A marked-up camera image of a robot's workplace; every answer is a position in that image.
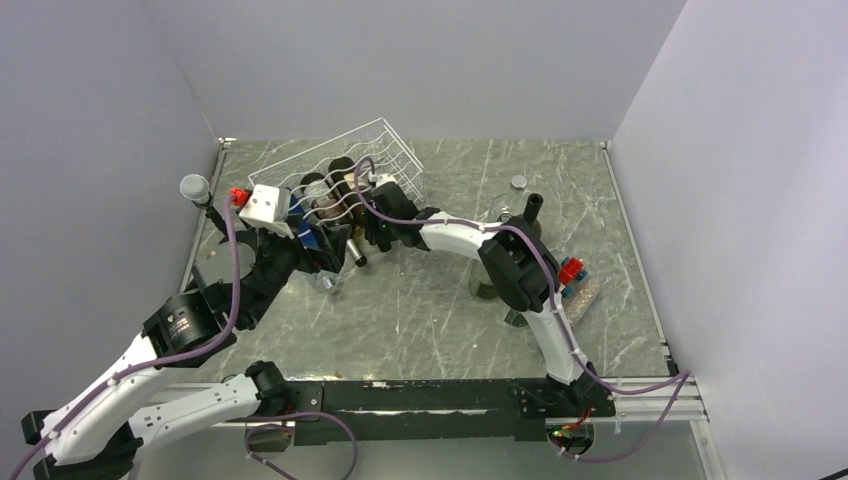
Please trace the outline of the labelled dark wine bottle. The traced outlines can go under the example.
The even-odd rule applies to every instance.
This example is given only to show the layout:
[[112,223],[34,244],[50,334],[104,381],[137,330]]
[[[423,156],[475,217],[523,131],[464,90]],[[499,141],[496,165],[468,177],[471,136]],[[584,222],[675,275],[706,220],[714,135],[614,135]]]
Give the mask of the labelled dark wine bottle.
[[347,213],[347,206],[332,192],[325,177],[317,172],[306,174],[300,180],[303,196],[308,204],[308,212],[315,217],[318,224],[347,232],[346,251],[353,259],[356,267],[364,267],[368,259],[354,239],[356,225]]

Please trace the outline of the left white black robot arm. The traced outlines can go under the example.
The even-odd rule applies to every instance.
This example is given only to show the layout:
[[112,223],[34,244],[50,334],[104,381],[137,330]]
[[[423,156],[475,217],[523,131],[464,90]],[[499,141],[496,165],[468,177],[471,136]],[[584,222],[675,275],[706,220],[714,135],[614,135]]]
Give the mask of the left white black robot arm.
[[315,243],[262,228],[231,232],[217,255],[196,261],[188,288],[143,324],[120,358],[83,393],[22,420],[37,479],[119,479],[142,456],[219,422],[272,420],[297,404],[278,367],[257,361],[199,393],[151,399],[255,328],[293,273],[338,272],[345,229],[319,227]]

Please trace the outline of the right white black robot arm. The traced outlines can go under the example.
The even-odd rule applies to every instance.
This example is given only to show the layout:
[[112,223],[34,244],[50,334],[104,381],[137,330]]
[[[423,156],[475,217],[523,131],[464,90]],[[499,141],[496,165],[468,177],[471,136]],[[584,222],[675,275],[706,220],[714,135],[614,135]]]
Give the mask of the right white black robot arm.
[[513,217],[481,223],[439,209],[419,210],[394,182],[379,184],[369,197],[355,194],[379,233],[481,262],[499,298],[526,319],[543,355],[554,407],[576,415],[589,404],[595,373],[564,313],[558,262],[527,222]]

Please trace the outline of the blue glass bottle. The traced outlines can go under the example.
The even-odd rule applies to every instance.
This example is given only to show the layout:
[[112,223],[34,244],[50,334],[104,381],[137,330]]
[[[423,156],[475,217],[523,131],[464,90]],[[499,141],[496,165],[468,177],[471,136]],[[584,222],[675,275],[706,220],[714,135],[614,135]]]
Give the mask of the blue glass bottle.
[[338,273],[330,270],[335,258],[327,236],[313,223],[314,217],[307,216],[308,208],[290,188],[283,191],[290,197],[289,223],[306,251],[305,260],[311,270],[304,271],[308,283],[316,290],[334,293],[338,284]]

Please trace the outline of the dark green wine bottle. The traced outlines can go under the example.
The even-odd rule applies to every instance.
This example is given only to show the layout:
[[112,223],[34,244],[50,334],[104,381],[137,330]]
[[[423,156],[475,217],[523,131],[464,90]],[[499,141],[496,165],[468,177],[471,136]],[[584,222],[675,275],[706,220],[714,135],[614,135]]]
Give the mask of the dark green wine bottle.
[[367,216],[358,196],[353,192],[353,170],[354,162],[347,156],[335,158],[328,165],[331,190],[340,200],[346,219],[355,226],[355,238],[365,240]]

